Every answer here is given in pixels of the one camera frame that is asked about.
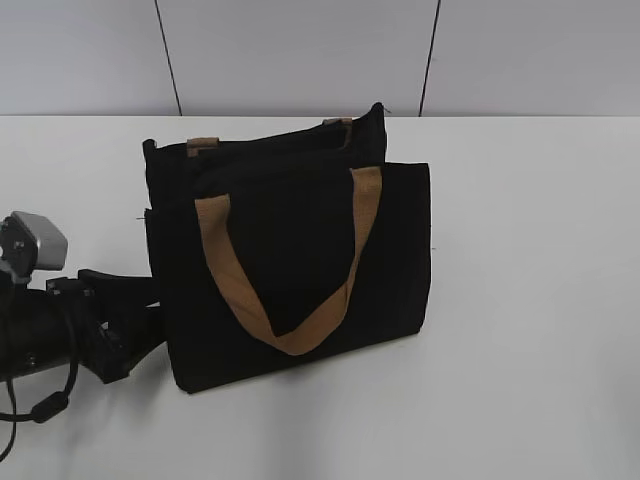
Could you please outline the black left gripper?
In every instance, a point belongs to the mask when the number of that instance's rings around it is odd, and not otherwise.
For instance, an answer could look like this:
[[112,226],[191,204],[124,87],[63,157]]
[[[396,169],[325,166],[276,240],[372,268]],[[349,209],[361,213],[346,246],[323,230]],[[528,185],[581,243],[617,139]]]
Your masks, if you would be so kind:
[[[72,352],[104,384],[125,379],[128,365],[137,365],[165,341],[161,307],[149,306],[155,303],[155,281],[90,269],[79,270],[77,276],[46,281],[47,294],[73,330]],[[143,307],[122,307],[107,314],[98,297]]]

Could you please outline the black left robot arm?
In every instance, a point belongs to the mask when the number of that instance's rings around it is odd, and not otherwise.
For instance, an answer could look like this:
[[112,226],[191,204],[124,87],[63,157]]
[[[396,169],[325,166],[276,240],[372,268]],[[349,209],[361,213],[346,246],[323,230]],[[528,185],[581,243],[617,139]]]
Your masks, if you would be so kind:
[[131,370],[166,341],[151,277],[82,269],[75,278],[19,286],[1,297],[1,377],[23,377],[77,359],[103,383]]

